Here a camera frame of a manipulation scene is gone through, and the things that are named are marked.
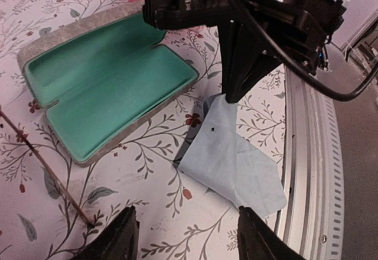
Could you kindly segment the large blue cleaning cloth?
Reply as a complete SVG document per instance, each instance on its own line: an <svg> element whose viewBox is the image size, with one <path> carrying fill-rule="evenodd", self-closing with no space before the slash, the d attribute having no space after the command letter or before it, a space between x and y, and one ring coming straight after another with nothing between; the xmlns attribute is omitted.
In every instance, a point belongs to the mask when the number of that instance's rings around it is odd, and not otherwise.
<svg viewBox="0 0 378 260"><path fill-rule="evenodd" d="M235 207L267 217L287 205L278 165L236 132L237 105L225 95L204 101L204 119L178 168Z"/></svg>

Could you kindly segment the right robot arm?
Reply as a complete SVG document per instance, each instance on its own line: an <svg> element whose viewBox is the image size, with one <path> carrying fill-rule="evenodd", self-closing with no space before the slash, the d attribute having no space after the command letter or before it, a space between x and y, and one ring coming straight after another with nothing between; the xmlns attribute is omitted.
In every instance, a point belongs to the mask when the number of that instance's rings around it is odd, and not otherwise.
<svg viewBox="0 0 378 260"><path fill-rule="evenodd" d="M377 69L350 93L319 82L324 49L343 23L350 0L145 0L143 19L158 30L216 27L222 64L221 90L238 102L253 86L285 65L321 94L348 102L370 84Z"/></svg>

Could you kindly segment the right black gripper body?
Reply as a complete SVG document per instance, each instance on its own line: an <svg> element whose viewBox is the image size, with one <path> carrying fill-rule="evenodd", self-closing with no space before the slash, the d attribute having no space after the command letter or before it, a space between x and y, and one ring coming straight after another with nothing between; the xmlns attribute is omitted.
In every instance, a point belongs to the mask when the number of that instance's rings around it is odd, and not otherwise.
<svg viewBox="0 0 378 260"><path fill-rule="evenodd" d="M323 47L343 23L346 8L343 0L283 0L288 20L279 29L277 44L300 64L307 73L315 75L324 59Z"/></svg>

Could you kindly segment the grey glasses case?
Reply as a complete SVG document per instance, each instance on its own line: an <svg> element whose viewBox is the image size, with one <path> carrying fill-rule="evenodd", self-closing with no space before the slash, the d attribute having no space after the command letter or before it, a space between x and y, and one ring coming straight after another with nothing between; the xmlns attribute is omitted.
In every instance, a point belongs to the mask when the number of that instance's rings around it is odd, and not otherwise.
<svg viewBox="0 0 378 260"><path fill-rule="evenodd" d="M142 1L72 22L17 54L27 85L69 156L87 166L186 92L198 72L146 24Z"/></svg>

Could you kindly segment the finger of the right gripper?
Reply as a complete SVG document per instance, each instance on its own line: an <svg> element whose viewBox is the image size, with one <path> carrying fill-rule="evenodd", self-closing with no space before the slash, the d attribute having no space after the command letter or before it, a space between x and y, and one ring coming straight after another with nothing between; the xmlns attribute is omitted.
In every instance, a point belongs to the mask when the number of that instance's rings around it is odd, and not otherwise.
<svg viewBox="0 0 378 260"><path fill-rule="evenodd" d="M145 0L144 21L158 30L205 25L231 30L253 18L264 30L295 28L295 9L277 0Z"/></svg>
<svg viewBox="0 0 378 260"><path fill-rule="evenodd" d="M281 61L268 50L245 24L235 21L218 25L221 51L221 92L227 103L237 103Z"/></svg>

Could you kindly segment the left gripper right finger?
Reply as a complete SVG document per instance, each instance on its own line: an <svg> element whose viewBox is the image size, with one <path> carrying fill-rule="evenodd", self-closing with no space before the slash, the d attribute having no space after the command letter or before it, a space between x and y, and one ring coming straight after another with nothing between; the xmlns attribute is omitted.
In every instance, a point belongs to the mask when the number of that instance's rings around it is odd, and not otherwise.
<svg viewBox="0 0 378 260"><path fill-rule="evenodd" d="M238 251L240 260L304 260L281 241L249 207L239 207Z"/></svg>

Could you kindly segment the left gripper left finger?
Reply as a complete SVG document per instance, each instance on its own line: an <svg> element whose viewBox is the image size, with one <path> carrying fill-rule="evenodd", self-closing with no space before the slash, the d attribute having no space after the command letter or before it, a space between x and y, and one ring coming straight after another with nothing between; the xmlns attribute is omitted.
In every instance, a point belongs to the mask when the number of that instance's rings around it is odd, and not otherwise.
<svg viewBox="0 0 378 260"><path fill-rule="evenodd" d="M101 234L72 260L135 260L138 254L139 222L135 207L124 208Z"/></svg>

